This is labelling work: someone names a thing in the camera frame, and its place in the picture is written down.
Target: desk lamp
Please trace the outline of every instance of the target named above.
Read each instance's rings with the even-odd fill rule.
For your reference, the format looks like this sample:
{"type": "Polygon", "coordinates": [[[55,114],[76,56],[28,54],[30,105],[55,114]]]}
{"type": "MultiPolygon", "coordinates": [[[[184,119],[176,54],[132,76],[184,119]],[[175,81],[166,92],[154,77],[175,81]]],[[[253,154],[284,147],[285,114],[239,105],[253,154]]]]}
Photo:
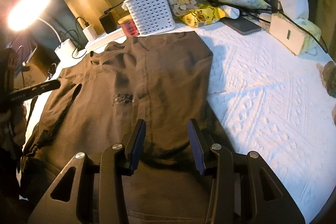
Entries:
{"type": "Polygon", "coordinates": [[[49,2],[50,0],[20,0],[9,14],[9,27],[14,31],[20,31],[26,29],[38,19],[47,24],[54,31],[61,43],[62,40],[55,28],[39,17],[43,10],[48,6],[49,2]]]}
{"type": "Polygon", "coordinates": [[[62,60],[72,56],[76,51],[76,47],[70,39],[62,42],[55,28],[39,17],[49,2],[50,0],[20,0],[9,14],[8,24],[12,30],[20,31],[27,28],[36,19],[44,22],[54,31],[58,38],[59,46],[55,49],[55,53],[62,60]]]}

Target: brown t-shirt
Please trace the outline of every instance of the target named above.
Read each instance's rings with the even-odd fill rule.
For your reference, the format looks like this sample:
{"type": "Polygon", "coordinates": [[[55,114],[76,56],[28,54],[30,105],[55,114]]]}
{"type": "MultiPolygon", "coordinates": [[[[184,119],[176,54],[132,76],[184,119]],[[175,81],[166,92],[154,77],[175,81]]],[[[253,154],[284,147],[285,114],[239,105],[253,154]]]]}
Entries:
{"type": "Polygon", "coordinates": [[[201,38],[182,32],[112,42],[64,69],[25,147],[21,195],[38,202],[77,152],[101,153],[144,119],[142,160],[123,177],[130,223],[203,223],[211,180],[195,168],[187,121],[225,138],[206,107],[211,63],[201,38]]]}

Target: white cloth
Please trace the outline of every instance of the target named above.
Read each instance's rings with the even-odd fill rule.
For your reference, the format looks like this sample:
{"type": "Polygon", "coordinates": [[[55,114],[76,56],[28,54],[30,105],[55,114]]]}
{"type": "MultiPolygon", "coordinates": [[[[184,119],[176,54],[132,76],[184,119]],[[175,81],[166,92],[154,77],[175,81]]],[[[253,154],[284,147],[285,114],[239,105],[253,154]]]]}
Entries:
{"type": "MultiPolygon", "coordinates": [[[[234,149],[258,151],[309,223],[336,185],[336,99],[318,70],[331,58],[319,47],[317,56],[294,56],[265,31],[242,36],[221,22],[195,29],[177,24],[171,32],[192,30],[213,52],[208,101],[234,149]]],[[[71,62],[53,78],[79,59],[71,62]]],[[[27,136],[48,96],[38,98],[27,136]]]]}

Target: hand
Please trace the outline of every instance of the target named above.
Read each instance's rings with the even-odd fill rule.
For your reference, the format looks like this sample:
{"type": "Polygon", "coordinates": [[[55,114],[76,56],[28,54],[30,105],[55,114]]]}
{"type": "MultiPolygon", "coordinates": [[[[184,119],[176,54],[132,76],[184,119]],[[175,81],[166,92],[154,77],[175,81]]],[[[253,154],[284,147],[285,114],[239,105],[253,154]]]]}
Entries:
{"type": "MultiPolygon", "coordinates": [[[[18,146],[23,146],[26,142],[26,113],[27,110],[24,106],[18,106],[14,110],[15,114],[18,115],[18,122],[14,123],[14,142],[18,146]]],[[[5,150],[8,144],[6,145],[6,135],[5,135],[5,126],[9,122],[11,118],[11,111],[7,111],[6,113],[0,113],[0,146],[5,150]]]]}

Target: black cable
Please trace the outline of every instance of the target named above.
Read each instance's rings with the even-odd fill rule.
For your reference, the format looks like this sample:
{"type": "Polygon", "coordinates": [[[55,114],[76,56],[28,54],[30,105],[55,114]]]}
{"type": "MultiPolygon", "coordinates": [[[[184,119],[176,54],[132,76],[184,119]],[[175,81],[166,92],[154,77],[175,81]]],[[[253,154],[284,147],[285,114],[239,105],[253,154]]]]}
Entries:
{"type": "Polygon", "coordinates": [[[66,33],[64,33],[61,40],[63,40],[65,36],[67,36],[68,38],[74,40],[75,42],[77,42],[77,44],[79,44],[79,36],[78,36],[78,33],[74,29],[71,29],[71,30],[67,31],[66,33]],[[76,34],[77,40],[75,40],[73,37],[67,36],[67,34],[70,33],[71,31],[73,31],[76,34]]]}
{"type": "MultiPolygon", "coordinates": [[[[18,53],[19,52],[19,50],[20,49],[22,49],[21,50],[21,64],[22,64],[22,59],[23,59],[23,46],[21,45],[17,50],[16,50],[16,53],[18,53]]],[[[23,85],[23,88],[25,87],[25,78],[24,78],[24,76],[23,76],[23,71],[21,70],[21,76],[22,76],[22,85],[23,85]]]]}
{"type": "MultiPolygon", "coordinates": [[[[115,6],[111,7],[111,8],[106,9],[106,10],[104,11],[104,13],[107,14],[109,11],[111,11],[111,10],[117,8],[118,6],[122,5],[122,4],[124,3],[124,1],[125,1],[125,0],[123,0],[122,2],[120,2],[119,4],[117,4],[117,5],[115,5],[115,6]]],[[[254,18],[258,19],[258,20],[261,20],[261,21],[266,22],[266,23],[270,23],[270,22],[267,21],[267,20],[264,20],[264,19],[262,19],[262,18],[260,18],[260,17],[258,17],[258,16],[256,16],[256,15],[253,15],[252,13],[253,13],[253,11],[255,11],[255,10],[268,10],[268,11],[270,11],[271,9],[249,9],[249,8],[242,8],[242,7],[240,7],[240,6],[233,5],[233,4],[230,4],[230,3],[225,3],[225,2],[222,2],[222,1],[219,1],[219,0],[205,0],[205,1],[209,2],[211,5],[213,5],[213,4],[219,4],[219,5],[227,5],[227,6],[229,6],[229,7],[236,8],[236,9],[238,9],[239,11],[244,12],[244,13],[246,13],[247,15],[250,15],[250,16],[252,16],[252,17],[254,17],[254,18]]],[[[264,0],[264,1],[265,1],[270,7],[272,7],[268,1],[266,1],[266,0],[264,0]]],[[[327,47],[327,44],[326,44],[325,41],[323,40],[322,36],[321,36],[321,40],[323,41],[323,43],[324,43],[324,45],[325,45],[325,48],[320,44],[320,42],[316,39],[316,37],[314,37],[310,32],[308,32],[306,29],[304,29],[304,28],[302,28],[301,26],[299,26],[298,24],[296,24],[293,20],[291,20],[288,16],[286,16],[286,15],[285,15],[283,12],[281,12],[279,9],[277,9],[277,8],[275,8],[275,7],[272,7],[272,8],[275,9],[276,11],[278,11],[280,14],[282,14],[285,18],[287,18],[291,23],[293,23],[293,24],[294,24],[296,27],[298,27],[300,30],[302,30],[302,31],[304,31],[305,33],[307,33],[308,35],[310,35],[310,36],[317,42],[317,44],[320,45],[320,47],[323,49],[323,51],[324,51],[325,53],[328,53],[328,47],[327,47]]]]}
{"type": "Polygon", "coordinates": [[[83,54],[82,56],[80,56],[80,57],[74,57],[74,52],[75,52],[75,50],[78,50],[78,48],[75,48],[75,49],[73,50],[72,54],[71,54],[71,57],[72,57],[73,59],[80,59],[80,58],[82,58],[84,55],[86,55],[86,53],[87,53],[87,51],[85,51],[84,54],[83,54]]]}
{"type": "Polygon", "coordinates": [[[301,31],[304,31],[305,33],[307,33],[308,35],[310,35],[315,41],[317,44],[320,45],[320,47],[323,49],[323,51],[325,53],[328,53],[328,47],[327,47],[327,44],[325,43],[322,35],[321,35],[321,40],[323,41],[323,44],[325,45],[325,48],[321,45],[320,41],[317,40],[317,38],[315,36],[313,36],[310,32],[308,32],[305,28],[301,27],[300,25],[296,24],[292,19],[290,19],[287,15],[285,15],[285,13],[283,13],[281,10],[279,10],[278,8],[276,7],[273,7],[271,5],[271,3],[268,2],[268,0],[264,0],[269,6],[272,7],[273,10],[277,11],[279,14],[281,14],[282,16],[284,16],[287,20],[289,20],[291,23],[293,23],[297,28],[299,28],[301,31]]]}
{"type": "Polygon", "coordinates": [[[88,27],[90,24],[84,18],[82,18],[82,17],[76,17],[76,19],[75,19],[75,27],[76,27],[77,33],[81,34],[81,32],[79,32],[78,27],[77,27],[77,22],[78,22],[79,19],[84,20],[84,24],[85,24],[86,27],[88,27]]]}
{"type": "MultiPolygon", "coordinates": [[[[118,6],[122,5],[124,3],[124,1],[125,0],[123,0],[122,2],[120,2],[119,4],[117,4],[117,5],[115,5],[115,6],[111,7],[111,8],[106,9],[104,11],[104,13],[107,14],[111,10],[113,10],[113,9],[117,8],[118,6]]],[[[241,12],[244,12],[244,13],[246,13],[246,14],[254,17],[254,18],[257,18],[257,19],[259,19],[259,20],[261,20],[263,22],[270,23],[269,21],[264,20],[262,18],[259,18],[258,16],[252,14],[253,12],[257,12],[259,10],[270,11],[270,9],[249,9],[249,8],[243,8],[243,7],[240,7],[240,6],[237,6],[237,5],[233,5],[233,4],[230,4],[230,3],[225,3],[225,2],[222,2],[222,1],[219,1],[219,0],[205,0],[205,1],[209,2],[211,5],[214,5],[214,4],[215,5],[227,5],[229,7],[236,8],[236,9],[240,10],[241,12]]]]}

